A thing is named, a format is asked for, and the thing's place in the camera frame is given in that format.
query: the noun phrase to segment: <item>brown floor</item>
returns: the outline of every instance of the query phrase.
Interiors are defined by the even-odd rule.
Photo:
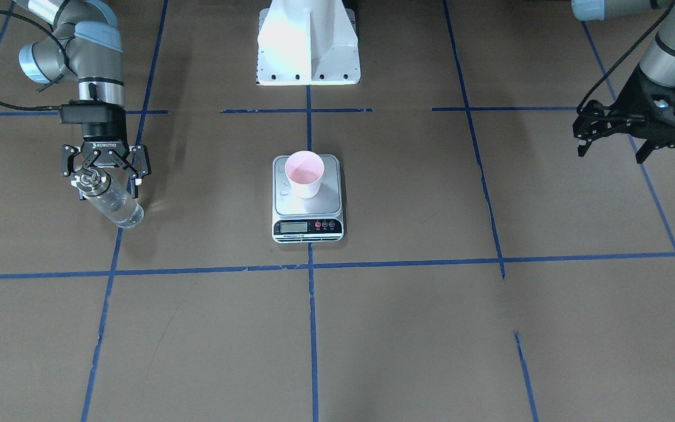
[[[658,13],[359,1],[361,83],[263,87],[268,3],[112,2],[153,164],[131,230],[59,176],[78,126],[0,107],[0,421],[675,420],[675,150],[571,136]],[[0,99],[77,97],[22,75],[43,34],[3,33]],[[307,147],[340,159],[346,237],[282,246],[271,161]]]

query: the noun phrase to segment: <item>scale display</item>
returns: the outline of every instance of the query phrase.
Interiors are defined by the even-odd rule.
[[[272,162],[272,238],[278,243],[336,242],[343,238],[343,200],[340,163],[334,155],[320,155],[325,173],[319,192],[308,199],[291,192],[285,174],[288,155]]]

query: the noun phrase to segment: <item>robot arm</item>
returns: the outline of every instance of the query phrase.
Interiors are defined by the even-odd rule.
[[[602,21],[653,9],[664,9],[670,0],[572,0],[574,16],[580,21]]]
[[[59,118],[61,123],[82,125],[83,144],[62,146],[62,176],[75,175],[75,158],[82,155],[82,168],[124,170],[131,195],[137,198],[137,186],[151,169],[147,147],[129,147],[127,142],[123,51],[115,14],[99,0],[16,2],[51,24],[61,43],[46,38],[24,46],[19,52],[22,71],[45,87],[64,80],[78,84],[80,99],[62,105]]]
[[[610,0],[606,0],[609,10]],[[626,0],[616,0],[624,4]],[[675,148],[675,1],[640,64],[635,68],[616,102],[605,107],[592,100],[578,110],[573,123],[584,156],[596,139],[627,133],[646,139],[637,152],[637,163],[656,149]]]

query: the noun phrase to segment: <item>blue joint cover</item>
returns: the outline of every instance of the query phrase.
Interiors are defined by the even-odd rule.
[[[106,3],[101,2],[101,0],[85,0],[85,3],[96,6],[96,8],[101,11],[102,14],[104,14],[105,21],[108,22],[110,26],[118,28],[118,19],[116,19],[116,13],[113,13],[111,8],[109,8]]]
[[[101,22],[82,21],[74,27],[74,35],[111,50],[124,52],[121,50],[121,34],[113,26]]]
[[[26,45],[19,51],[19,67],[33,82],[49,83],[51,81],[38,69],[38,65],[35,63],[35,57],[33,57],[34,45],[34,43]]]
[[[572,11],[580,21],[602,21],[606,17],[605,0],[572,0]]]

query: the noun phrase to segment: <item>pink liquid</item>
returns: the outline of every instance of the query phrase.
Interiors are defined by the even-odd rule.
[[[290,179],[296,183],[302,185],[307,185],[312,182],[316,182],[319,179],[319,174],[306,168],[296,168],[290,174]]]

